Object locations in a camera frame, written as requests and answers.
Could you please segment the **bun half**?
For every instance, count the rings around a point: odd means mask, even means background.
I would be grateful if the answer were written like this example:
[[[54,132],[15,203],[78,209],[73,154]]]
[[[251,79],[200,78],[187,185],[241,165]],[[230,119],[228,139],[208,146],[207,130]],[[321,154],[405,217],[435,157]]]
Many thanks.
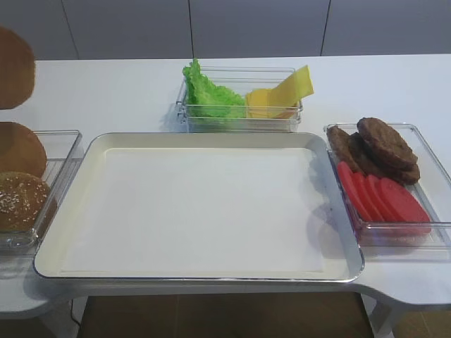
[[[41,177],[47,154],[37,135],[15,122],[1,122],[1,172],[21,172]]]
[[[30,45],[1,26],[1,109],[27,101],[35,88],[35,56]]]

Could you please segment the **clear plastic lettuce cheese container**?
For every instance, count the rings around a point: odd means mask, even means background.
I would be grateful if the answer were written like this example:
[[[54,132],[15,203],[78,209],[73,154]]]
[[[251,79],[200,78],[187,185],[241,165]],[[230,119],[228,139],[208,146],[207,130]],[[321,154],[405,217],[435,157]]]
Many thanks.
[[[272,89],[294,73],[293,68],[244,68],[202,66],[201,73],[215,85],[231,89],[241,97],[255,89]],[[188,132],[296,132],[303,106],[247,107],[191,104],[187,81],[182,82],[176,101],[178,118]]]

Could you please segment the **green lettuce leaf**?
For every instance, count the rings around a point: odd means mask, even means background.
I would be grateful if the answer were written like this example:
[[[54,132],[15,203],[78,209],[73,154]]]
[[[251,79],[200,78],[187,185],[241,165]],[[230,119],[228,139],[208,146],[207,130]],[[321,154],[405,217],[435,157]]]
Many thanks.
[[[245,100],[228,87],[214,84],[202,74],[199,61],[194,58],[183,68],[187,85],[187,104],[190,115],[198,118],[245,118]]]

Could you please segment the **flat yellow cheese slice stack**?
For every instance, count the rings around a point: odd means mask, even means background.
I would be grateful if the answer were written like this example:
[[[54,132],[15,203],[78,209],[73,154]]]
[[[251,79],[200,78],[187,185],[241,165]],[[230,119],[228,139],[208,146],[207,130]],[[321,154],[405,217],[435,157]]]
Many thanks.
[[[255,89],[245,96],[248,118],[256,119],[290,119],[297,113],[297,107],[281,108],[269,106],[270,89]]]

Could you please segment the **upright yellow cheese slice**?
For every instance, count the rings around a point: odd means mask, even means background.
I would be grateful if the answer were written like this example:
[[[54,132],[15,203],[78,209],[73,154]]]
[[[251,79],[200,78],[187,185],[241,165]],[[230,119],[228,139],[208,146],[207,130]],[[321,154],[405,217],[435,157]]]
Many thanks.
[[[275,107],[296,106],[304,97],[314,93],[309,66],[305,65],[283,80],[268,94],[268,105]]]

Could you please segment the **white parchment paper sheet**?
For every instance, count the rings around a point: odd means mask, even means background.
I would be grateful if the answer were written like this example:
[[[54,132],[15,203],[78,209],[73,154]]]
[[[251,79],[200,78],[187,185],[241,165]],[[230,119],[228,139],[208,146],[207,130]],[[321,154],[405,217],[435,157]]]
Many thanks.
[[[64,271],[319,272],[307,149],[110,149],[90,170]]]

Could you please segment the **silver metal baking tray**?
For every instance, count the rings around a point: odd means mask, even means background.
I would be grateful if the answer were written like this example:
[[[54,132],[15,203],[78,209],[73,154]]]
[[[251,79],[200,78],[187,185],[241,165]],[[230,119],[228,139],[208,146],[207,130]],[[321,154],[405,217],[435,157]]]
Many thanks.
[[[110,149],[307,149],[314,157],[308,169],[311,183],[322,196],[312,208],[308,228],[316,230],[323,268],[319,272],[272,273],[263,275],[157,276],[107,273],[92,275],[82,271],[64,271],[63,263],[78,228],[74,217],[80,212],[90,170],[97,156]],[[205,282],[325,282],[346,283],[357,279],[364,269],[364,257],[354,235],[337,176],[324,140],[310,133],[108,133],[95,138],[87,148],[78,172],[71,182],[35,259],[35,271],[51,279],[155,280]]]

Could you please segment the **left brown beef patty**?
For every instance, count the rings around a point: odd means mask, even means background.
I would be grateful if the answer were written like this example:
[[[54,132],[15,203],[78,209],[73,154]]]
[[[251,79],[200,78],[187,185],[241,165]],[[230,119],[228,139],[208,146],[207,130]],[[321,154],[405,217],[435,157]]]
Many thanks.
[[[341,130],[338,126],[332,126],[326,131],[331,149],[340,161],[346,162],[352,172],[362,172],[357,162],[352,157],[349,147],[350,135]]]

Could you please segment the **brown beef patty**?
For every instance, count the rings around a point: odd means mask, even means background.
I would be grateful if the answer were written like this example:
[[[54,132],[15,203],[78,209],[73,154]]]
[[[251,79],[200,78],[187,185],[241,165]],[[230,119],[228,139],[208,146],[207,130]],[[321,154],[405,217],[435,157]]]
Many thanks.
[[[357,129],[383,164],[393,168],[410,170],[417,164],[417,156],[397,130],[378,118],[361,118]]]
[[[418,165],[411,170],[400,170],[377,163],[358,132],[350,135],[348,145],[354,161],[366,175],[374,175],[378,178],[387,177],[403,185],[415,184],[421,177]]]
[[[352,172],[362,172],[357,162],[352,157],[349,147],[350,135],[341,130],[338,126],[332,126],[326,131],[331,149],[340,161],[346,162]]]

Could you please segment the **rear red tomato slice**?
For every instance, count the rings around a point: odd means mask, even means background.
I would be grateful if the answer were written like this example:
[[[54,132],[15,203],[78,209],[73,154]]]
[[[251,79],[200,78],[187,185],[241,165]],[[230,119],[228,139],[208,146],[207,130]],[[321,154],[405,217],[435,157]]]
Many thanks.
[[[359,197],[356,185],[353,180],[353,172],[351,171],[348,164],[344,161],[337,164],[337,172],[340,178],[341,184],[347,193],[352,205],[355,207],[356,211],[360,215],[363,221],[371,221],[372,218],[370,213],[365,208],[362,200]]]

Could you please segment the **red tomato slice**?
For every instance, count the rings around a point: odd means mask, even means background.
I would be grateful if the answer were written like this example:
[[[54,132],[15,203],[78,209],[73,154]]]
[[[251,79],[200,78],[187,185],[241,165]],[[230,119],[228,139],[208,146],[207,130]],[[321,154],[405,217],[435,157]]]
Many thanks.
[[[362,173],[356,172],[352,174],[352,179],[354,181],[355,187],[357,189],[357,193],[359,195],[359,198],[366,209],[366,212],[368,213],[368,216],[365,217],[366,222],[382,222],[383,217],[381,213],[376,208],[376,205],[371,200],[369,193],[366,190],[365,186],[365,177]]]
[[[376,184],[379,182],[379,179],[374,175],[368,175],[365,178],[364,184],[366,187],[366,190],[370,196],[371,201],[373,202],[374,206],[377,208],[378,212],[381,214],[382,218],[385,222],[391,221],[392,213],[388,210],[388,207],[383,202],[378,190]]]
[[[414,223],[430,223],[430,218],[421,204],[403,186],[388,178],[381,178],[376,185],[378,194],[394,216],[398,236],[423,236],[431,232],[430,225],[414,225]]]
[[[356,185],[353,180],[353,172],[351,171],[348,164],[344,161],[337,164],[337,172],[340,178],[341,184],[347,193],[352,205],[355,207],[356,211],[360,215],[363,221],[371,221],[372,218],[370,213],[365,208],[362,200],[359,197]]]

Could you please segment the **middle brown beef patty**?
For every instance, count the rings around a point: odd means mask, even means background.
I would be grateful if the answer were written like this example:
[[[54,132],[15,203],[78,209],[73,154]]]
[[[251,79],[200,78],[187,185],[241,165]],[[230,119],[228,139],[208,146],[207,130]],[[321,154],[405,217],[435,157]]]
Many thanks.
[[[418,165],[411,170],[400,170],[377,163],[358,132],[350,135],[348,145],[354,161],[366,175],[374,175],[378,178],[387,177],[403,185],[415,184],[421,177]]]

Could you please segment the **clear plastic bun container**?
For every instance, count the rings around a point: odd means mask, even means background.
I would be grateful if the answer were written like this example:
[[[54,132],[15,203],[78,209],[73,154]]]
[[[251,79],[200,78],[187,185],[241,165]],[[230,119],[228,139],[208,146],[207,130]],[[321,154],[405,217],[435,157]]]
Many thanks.
[[[16,254],[32,250],[43,239],[84,156],[77,130],[42,130],[35,133],[47,154],[42,179],[49,185],[49,198],[28,231],[1,232],[1,253]]]

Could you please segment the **top brown beef patty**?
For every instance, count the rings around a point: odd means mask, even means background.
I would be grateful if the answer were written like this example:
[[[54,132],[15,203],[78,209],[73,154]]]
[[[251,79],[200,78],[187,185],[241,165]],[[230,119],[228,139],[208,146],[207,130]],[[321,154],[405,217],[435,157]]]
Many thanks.
[[[410,170],[417,164],[417,156],[397,130],[378,118],[361,118],[357,129],[383,164],[393,168]]]

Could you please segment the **clear plastic patty tomato container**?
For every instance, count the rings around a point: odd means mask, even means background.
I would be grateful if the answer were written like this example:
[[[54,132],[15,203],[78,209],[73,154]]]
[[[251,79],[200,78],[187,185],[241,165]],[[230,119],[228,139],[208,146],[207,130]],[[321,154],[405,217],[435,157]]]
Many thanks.
[[[340,178],[337,181],[342,191],[342,199],[348,209],[351,224],[357,241],[364,253],[372,258],[384,258],[408,261],[448,261],[450,259],[450,176],[438,161],[426,140],[417,128],[410,124],[388,124],[399,132],[417,156],[420,179],[417,183],[403,185],[427,212],[430,223],[414,223],[414,225],[430,225],[431,232],[423,236],[398,236],[395,226],[402,223],[392,220],[385,222],[363,221],[345,192]],[[351,135],[358,132],[355,124],[331,124]],[[340,160],[331,149],[329,156],[333,169],[337,171]]]

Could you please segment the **front red tomato slice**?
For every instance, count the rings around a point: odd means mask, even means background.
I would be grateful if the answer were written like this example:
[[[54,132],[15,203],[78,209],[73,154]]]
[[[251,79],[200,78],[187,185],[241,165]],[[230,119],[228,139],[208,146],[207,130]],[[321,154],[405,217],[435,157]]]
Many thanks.
[[[376,185],[378,194],[394,216],[398,236],[423,236],[431,232],[430,225],[414,225],[414,223],[430,223],[430,218],[421,204],[403,186],[388,178],[381,178]]]

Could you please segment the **sesame top bun front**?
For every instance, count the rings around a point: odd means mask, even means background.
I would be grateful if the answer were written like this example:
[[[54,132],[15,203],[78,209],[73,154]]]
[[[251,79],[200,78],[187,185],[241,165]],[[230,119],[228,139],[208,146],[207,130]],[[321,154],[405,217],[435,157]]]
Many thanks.
[[[49,196],[49,185],[21,172],[1,173],[1,231],[31,230]]]

